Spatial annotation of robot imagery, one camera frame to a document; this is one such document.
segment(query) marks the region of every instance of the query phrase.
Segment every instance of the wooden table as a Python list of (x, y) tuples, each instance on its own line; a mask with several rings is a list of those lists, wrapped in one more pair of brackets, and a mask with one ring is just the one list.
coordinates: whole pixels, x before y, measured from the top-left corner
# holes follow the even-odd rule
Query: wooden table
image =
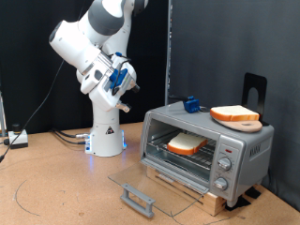
[(251, 205), (216, 217), (194, 205), (176, 217), (156, 208), (151, 219), (137, 213), (108, 176), (140, 160), (142, 125), (121, 126), (128, 148), (116, 157), (86, 155), (51, 133), (29, 135), (29, 147), (10, 150), (0, 164), (0, 224), (300, 224), (299, 212), (261, 186)]

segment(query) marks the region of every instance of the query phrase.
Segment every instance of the black wall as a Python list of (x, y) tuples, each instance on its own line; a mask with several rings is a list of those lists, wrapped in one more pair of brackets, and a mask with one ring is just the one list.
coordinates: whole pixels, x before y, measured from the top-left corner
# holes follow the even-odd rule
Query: black wall
[(300, 210), (300, 2), (172, 1), (171, 94), (241, 104), (245, 73), (266, 77), (275, 136), (263, 184)]
[[(8, 129), (16, 122), (24, 125), (46, 97), (62, 62), (49, 45), (49, 35), (60, 21), (77, 21), (83, 1), (1, 1), (0, 74)], [(82, 15), (92, 2), (85, 1)], [(141, 91), (121, 97), (133, 107), (129, 113), (120, 112), (121, 123), (141, 122), (148, 110), (164, 104), (167, 18), (168, 0), (152, 0), (132, 20), (127, 56), (132, 59)], [(49, 99), (27, 132), (92, 126), (92, 104), (81, 93), (75, 72), (75, 67), (63, 65)]]

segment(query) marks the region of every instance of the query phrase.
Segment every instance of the oven handle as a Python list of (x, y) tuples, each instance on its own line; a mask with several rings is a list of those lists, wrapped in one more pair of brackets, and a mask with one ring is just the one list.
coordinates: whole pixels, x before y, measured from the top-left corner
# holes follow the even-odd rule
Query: oven handle
[[(146, 196), (145, 194), (141, 193), (139, 190), (137, 190), (136, 188), (130, 186), (129, 184), (122, 185), (122, 188), (124, 189), (124, 193), (123, 193), (123, 195), (121, 195), (121, 199), (126, 204), (128, 204), (129, 206), (131, 206), (132, 208), (134, 208), (138, 212), (142, 213), (143, 215), (147, 216), (148, 218), (153, 217), (154, 213), (152, 212), (152, 204), (155, 202), (154, 199)], [(131, 200), (129, 198), (129, 192), (134, 194), (135, 196), (137, 196), (138, 198), (140, 198), (144, 202), (146, 202), (146, 207), (144, 208), (141, 205), (139, 205), (138, 203)]]

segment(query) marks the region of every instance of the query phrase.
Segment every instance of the bread slice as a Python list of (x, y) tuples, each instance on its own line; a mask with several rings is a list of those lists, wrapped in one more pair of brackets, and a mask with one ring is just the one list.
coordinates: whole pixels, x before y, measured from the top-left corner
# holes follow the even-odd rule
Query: bread slice
[(222, 106), (210, 110), (210, 115), (221, 121), (259, 120), (260, 115), (243, 106)]
[(180, 155), (193, 155), (207, 144), (207, 139), (179, 133), (167, 145), (169, 151)]

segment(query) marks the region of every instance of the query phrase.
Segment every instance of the wire rack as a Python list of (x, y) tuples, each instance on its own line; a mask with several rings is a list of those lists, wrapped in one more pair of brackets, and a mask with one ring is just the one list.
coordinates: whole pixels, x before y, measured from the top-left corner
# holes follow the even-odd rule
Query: wire rack
[[(196, 136), (196, 137), (205, 138), (204, 136), (196, 135), (196, 134), (188, 132), (188, 131), (184, 131), (184, 133), (186, 133), (188, 135), (193, 135), (193, 136)], [(217, 142), (215, 140), (206, 138), (207, 139), (207, 145), (200, 148), (199, 152), (197, 152), (193, 155), (190, 155), (190, 156), (179, 155), (179, 154), (171, 152), (167, 149), (167, 144), (176, 135), (177, 135), (177, 133), (175, 135), (174, 134), (173, 135), (166, 135), (166, 136), (161, 137), (159, 139), (153, 140), (153, 141), (149, 142), (148, 144), (151, 145), (151, 146), (156, 147), (156, 149), (158, 151), (159, 150), (165, 151), (168, 154), (177, 156), (178, 158), (189, 161), (189, 162), (191, 162), (191, 163), (193, 163), (197, 166), (200, 166), (200, 167), (210, 171), (211, 167), (212, 167), (212, 162), (213, 162)]]

